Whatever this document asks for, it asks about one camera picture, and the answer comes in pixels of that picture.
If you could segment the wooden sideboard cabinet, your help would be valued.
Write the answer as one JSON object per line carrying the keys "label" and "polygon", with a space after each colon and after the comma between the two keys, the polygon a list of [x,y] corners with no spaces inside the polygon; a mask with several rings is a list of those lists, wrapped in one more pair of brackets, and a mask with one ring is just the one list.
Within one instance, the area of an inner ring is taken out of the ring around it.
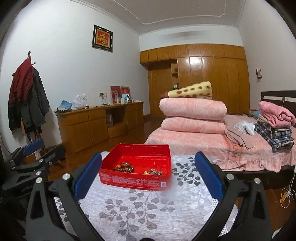
{"label": "wooden sideboard cabinet", "polygon": [[144,103],[113,104],[56,113],[62,144],[79,153],[109,139],[121,137],[144,123]]}

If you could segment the dark jacket on hook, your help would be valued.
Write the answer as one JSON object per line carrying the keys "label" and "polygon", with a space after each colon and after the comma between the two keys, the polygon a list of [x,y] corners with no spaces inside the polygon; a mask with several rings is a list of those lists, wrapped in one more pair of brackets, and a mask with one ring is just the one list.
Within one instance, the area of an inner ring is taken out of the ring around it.
{"label": "dark jacket on hook", "polygon": [[14,131],[22,126],[25,133],[42,133],[42,125],[50,105],[39,72],[34,69],[33,83],[26,103],[14,103],[8,106],[9,128]]}

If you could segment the pink bed sheet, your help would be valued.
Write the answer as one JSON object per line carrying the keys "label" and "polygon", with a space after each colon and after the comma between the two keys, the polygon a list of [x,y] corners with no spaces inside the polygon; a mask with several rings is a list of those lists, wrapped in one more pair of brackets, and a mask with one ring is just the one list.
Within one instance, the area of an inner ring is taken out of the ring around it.
{"label": "pink bed sheet", "polygon": [[258,133],[243,133],[234,126],[241,122],[255,123],[252,118],[227,114],[222,119],[224,134],[174,132],[160,126],[146,144],[167,144],[172,155],[193,155],[203,152],[222,170],[261,171],[278,173],[284,166],[295,165],[295,147],[274,152]]}

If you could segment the blue cloth on sideboard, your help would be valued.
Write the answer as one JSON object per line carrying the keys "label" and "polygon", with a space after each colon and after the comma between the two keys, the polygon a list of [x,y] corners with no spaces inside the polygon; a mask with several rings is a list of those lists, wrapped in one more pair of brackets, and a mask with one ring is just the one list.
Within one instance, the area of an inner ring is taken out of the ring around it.
{"label": "blue cloth on sideboard", "polygon": [[70,103],[66,100],[63,100],[54,112],[55,113],[67,112],[67,111],[70,111],[71,108],[72,108],[72,103]]}

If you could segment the white plastic bag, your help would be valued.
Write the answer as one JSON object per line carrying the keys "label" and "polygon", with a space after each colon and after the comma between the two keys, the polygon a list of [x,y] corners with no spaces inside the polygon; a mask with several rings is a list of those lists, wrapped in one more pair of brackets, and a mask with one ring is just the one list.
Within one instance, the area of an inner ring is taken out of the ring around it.
{"label": "white plastic bag", "polygon": [[83,109],[86,107],[86,105],[87,105],[86,95],[85,94],[77,95],[72,101],[71,109],[72,110]]}

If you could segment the white leaf-pattern table cover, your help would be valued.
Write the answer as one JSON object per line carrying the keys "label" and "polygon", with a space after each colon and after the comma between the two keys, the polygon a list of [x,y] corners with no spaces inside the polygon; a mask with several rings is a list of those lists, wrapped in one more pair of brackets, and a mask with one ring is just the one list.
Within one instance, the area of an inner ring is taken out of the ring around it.
{"label": "white leaf-pattern table cover", "polygon": [[127,189],[93,181],[78,202],[105,240],[192,240],[218,204],[194,164],[193,155],[172,156],[167,191]]}

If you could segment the red garment on hook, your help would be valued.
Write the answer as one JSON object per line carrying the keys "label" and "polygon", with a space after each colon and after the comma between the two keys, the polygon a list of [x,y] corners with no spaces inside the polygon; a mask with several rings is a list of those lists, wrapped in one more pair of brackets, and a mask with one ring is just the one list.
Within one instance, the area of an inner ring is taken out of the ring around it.
{"label": "red garment on hook", "polygon": [[34,67],[31,59],[27,58],[16,69],[10,88],[9,106],[27,102],[29,91],[33,84]]}

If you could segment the folded plaid clothing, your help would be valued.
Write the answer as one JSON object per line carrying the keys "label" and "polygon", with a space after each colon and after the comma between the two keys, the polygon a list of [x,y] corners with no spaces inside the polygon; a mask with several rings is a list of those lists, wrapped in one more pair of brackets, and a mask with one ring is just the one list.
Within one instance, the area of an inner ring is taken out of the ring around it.
{"label": "folded plaid clothing", "polygon": [[271,127],[268,123],[258,121],[254,125],[254,130],[267,141],[274,152],[281,149],[291,149],[294,145],[291,129],[279,130]]}

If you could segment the lower pink folded quilt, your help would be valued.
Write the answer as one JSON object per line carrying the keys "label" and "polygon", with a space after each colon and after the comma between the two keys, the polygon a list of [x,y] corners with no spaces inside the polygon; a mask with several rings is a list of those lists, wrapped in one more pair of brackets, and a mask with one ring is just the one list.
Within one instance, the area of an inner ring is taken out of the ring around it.
{"label": "lower pink folded quilt", "polygon": [[184,117],[165,118],[162,129],[174,132],[224,134],[226,126],[222,120],[196,120]]}

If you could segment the pink folded quilt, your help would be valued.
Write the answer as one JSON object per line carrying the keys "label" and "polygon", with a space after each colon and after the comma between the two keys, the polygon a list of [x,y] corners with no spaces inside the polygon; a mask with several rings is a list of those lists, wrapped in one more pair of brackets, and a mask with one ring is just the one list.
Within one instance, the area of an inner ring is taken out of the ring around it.
{"label": "pink folded quilt", "polygon": [[222,120],[196,120],[184,117],[165,118],[162,129],[174,132],[224,134],[226,126]]}
{"label": "pink folded quilt", "polygon": [[159,108],[167,117],[221,121],[227,114],[224,102],[202,98],[164,98]]}

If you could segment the upper pink folded quilt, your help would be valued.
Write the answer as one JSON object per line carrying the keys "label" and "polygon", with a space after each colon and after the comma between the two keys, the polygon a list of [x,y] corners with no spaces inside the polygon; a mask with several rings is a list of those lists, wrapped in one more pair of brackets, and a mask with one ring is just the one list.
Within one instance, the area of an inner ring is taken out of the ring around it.
{"label": "upper pink folded quilt", "polygon": [[227,114],[224,102],[202,98],[164,98],[159,108],[167,117],[221,121]]}

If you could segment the red tin box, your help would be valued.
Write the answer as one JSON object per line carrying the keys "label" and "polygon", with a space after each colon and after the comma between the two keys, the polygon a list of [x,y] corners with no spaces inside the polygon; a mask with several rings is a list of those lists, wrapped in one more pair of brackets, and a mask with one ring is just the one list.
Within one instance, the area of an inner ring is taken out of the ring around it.
{"label": "red tin box", "polygon": [[171,187],[171,171],[168,145],[118,144],[103,159],[99,178],[107,185],[163,191]]}

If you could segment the red photo frames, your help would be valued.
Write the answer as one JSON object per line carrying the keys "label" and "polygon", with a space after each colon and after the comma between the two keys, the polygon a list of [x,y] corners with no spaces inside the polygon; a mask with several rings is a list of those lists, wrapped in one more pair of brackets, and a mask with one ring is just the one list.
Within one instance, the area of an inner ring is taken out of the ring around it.
{"label": "red photo frames", "polygon": [[121,100],[123,94],[130,95],[130,88],[128,86],[110,86],[111,89],[111,101],[112,103],[117,103]]}

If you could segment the folded pink clothing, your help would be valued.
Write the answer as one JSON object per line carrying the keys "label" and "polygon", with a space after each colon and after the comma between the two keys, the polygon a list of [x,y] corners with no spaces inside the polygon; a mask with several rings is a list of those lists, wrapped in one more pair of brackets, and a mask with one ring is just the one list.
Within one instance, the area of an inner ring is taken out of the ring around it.
{"label": "folded pink clothing", "polygon": [[290,128],[295,125],[295,115],[288,109],[267,101],[261,101],[259,107],[271,127]]}

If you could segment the blue white kettle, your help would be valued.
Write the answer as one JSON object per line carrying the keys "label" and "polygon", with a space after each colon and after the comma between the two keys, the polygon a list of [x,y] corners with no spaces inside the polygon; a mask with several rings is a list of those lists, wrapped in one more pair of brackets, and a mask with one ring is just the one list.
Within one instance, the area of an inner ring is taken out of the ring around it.
{"label": "blue white kettle", "polygon": [[129,103],[130,101],[130,94],[127,92],[127,93],[123,93],[121,95],[121,98],[123,99],[122,103]]}

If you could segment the yellow brown-spotted blanket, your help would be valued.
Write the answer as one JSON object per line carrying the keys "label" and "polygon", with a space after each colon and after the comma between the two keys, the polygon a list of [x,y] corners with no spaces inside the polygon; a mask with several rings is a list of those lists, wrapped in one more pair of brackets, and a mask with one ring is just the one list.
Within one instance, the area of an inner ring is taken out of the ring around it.
{"label": "yellow brown-spotted blanket", "polygon": [[210,81],[196,83],[181,89],[170,90],[161,95],[161,98],[205,98],[212,99]]}

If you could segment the dark bed headboard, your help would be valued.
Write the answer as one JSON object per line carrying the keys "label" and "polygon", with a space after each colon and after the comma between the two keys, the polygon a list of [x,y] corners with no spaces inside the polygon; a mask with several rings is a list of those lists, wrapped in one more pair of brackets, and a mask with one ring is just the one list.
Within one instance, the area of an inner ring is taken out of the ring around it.
{"label": "dark bed headboard", "polygon": [[268,101],[292,111],[295,108],[295,90],[263,91],[261,101]]}

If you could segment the wooden wardrobe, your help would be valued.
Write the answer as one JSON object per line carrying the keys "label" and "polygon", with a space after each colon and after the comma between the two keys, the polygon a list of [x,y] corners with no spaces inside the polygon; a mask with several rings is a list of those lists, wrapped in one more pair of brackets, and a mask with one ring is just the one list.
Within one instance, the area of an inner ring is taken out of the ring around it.
{"label": "wooden wardrobe", "polygon": [[148,70],[149,112],[162,118],[161,94],[210,81],[214,100],[226,104],[229,114],[250,111],[249,73],[244,48],[224,44],[186,44],[140,52]]}

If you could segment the framed red gold picture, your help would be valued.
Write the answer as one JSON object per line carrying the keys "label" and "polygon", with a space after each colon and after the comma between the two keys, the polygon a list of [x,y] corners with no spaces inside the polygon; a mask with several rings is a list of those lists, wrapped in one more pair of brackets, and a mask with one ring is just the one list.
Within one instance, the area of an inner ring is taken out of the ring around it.
{"label": "framed red gold picture", "polygon": [[92,47],[113,52],[113,32],[103,27],[94,25]]}

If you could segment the wall power outlet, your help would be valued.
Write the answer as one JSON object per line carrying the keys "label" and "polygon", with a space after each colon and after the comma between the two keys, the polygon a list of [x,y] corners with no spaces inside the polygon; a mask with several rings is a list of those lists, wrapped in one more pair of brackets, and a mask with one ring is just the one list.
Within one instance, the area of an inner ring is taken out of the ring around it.
{"label": "wall power outlet", "polygon": [[107,93],[100,92],[100,93],[99,93],[99,96],[100,96],[100,97],[107,97]]}

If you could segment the wall switch panel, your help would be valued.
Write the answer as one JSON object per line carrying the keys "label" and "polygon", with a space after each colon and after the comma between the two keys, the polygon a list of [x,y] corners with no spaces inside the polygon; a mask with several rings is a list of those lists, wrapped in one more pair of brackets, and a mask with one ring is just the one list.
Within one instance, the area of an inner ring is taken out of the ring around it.
{"label": "wall switch panel", "polygon": [[262,78],[262,72],[261,72],[261,69],[260,69],[260,68],[256,68],[256,69],[255,69],[255,72],[256,72],[256,78],[257,78],[257,79],[261,79],[261,78]]}

